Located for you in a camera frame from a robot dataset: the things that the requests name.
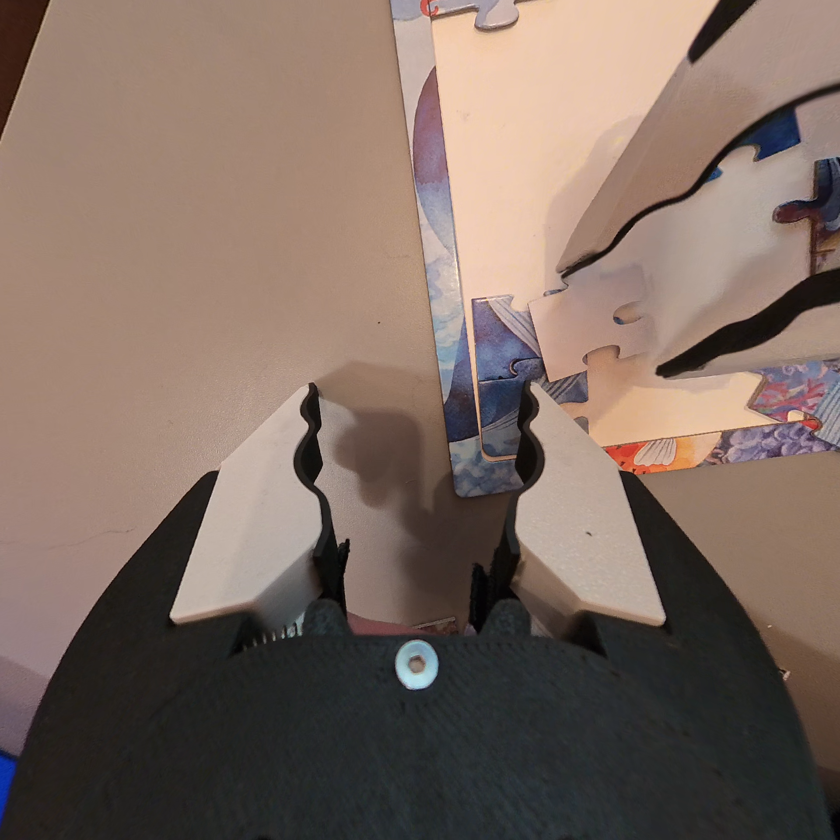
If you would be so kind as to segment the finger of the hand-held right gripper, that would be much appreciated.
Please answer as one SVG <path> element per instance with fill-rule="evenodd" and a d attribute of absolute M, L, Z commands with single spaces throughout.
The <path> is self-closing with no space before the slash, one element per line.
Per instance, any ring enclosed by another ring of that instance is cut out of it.
<path fill-rule="evenodd" d="M 837 91 L 838 26 L 836 1 L 760 1 L 697 62 L 687 56 L 573 231 L 561 275 L 695 192 L 735 140 L 772 112 Z"/>
<path fill-rule="evenodd" d="M 839 349 L 839 269 L 801 281 L 750 318 L 730 323 L 660 364 L 667 379 L 827 359 Z"/>

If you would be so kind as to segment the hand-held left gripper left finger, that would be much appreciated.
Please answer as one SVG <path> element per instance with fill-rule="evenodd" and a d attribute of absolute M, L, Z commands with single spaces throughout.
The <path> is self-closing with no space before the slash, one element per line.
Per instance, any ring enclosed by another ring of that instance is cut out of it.
<path fill-rule="evenodd" d="M 349 541 L 338 543 L 322 468 L 319 391 L 298 389 L 228 456 L 171 608 L 177 624 L 250 612 L 281 630 L 320 596 L 346 612 Z"/>

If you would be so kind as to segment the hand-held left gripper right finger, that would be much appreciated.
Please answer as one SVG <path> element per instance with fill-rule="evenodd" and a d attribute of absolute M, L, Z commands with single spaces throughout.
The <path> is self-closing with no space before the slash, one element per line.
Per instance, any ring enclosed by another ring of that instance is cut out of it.
<path fill-rule="evenodd" d="M 516 595 L 543 630 L 564 634 L 583 613 L 660 627 L 666 615 L 615 461 L 539 385 L 518 413 L 511 495 L 488 573 L 475 567 L 469 620 Z"/>

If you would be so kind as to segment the pink coral seahorse puzzle piece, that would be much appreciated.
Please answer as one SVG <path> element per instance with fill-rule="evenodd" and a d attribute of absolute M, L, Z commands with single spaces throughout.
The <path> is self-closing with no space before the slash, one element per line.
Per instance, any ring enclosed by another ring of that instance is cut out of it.
<path fill-rule="evenodd" d="M 788 422 L 790 412 L 813 415 L 815 409 L 838 378 L 822 360 L 805 364 L 758 369 L 762 381 L 748 406 L 778 422 Z"/>

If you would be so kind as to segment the striped whale belly puzzle piece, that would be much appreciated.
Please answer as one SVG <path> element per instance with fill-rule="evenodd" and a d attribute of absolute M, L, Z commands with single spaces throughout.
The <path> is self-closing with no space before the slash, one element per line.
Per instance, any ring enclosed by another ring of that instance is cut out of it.
<path fill-rule="evenodd" d="M 815 437 L 839 447 L 839 415 L 840 415 L 840 382 L 835 381 L 826 391 L 824 397 L 815 408 L 813 415 L 819 420 L 820 427 L 814 432 Z"/>

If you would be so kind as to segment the pale striped whale fin piece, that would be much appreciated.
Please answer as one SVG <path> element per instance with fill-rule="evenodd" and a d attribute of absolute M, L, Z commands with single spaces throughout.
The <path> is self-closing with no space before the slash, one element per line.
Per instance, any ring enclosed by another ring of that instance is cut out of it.
<path fill-rule="evenodd" d="M 616 346 L 621 358 L 650 350 L 650 318 L 627 324 L 614 319 L 616 310 L 642 301 L 645 293 L 642 270 L 630 266 L 599 277 L 574 276 L 564 290 L 532 300 L 528 308 L 549 381 L 584 372 L 585 356 L 606 346 Z"/>

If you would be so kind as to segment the joined blue whale puzzle pieces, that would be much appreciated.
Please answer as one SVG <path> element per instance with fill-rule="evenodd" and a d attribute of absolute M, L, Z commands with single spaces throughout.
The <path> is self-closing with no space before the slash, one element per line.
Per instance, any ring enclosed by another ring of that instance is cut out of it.
<path fill-rule="evenodd" d="M 518 413 L 524 382 L 536 382 L 558 404 L 588 400 L 585 372 L 549 381 L 529 311 L 512 296 L 475 298 L 472 317 L 482 449 L 492 458 L 518 451 Z"/>

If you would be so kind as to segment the sea print jigsaw puzzle board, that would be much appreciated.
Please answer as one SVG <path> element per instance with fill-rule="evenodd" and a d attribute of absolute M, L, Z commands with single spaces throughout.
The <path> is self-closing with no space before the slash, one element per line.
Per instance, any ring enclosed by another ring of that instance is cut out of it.
<path fill-rule="evenodd" d="M 493 32 L 475 12 L 430 18 L 391 2 L 456 492 L 519 486 L 516 456 L 482 449 L 471 302 L 537 298 L 638 266 L 644 299 L 615 311 L 653 322 L 654 346 L 585 356 L 588 400 L 560 404 L 636 474 L 838 450 L 814 415 L 748 404 L 758 369 L 667 379 L 657 367 L 777 301 L 811 271 L 811 223 L 774 209 L 814 197 L 815 162 L 838 157 L 838 90 L 795 108 L 801 142 L 762 161 L 733 148 L 691 195 L 640 218 L 609 252 L 557 270 L 578 223 L 718 2 L 517 2 Z"/>

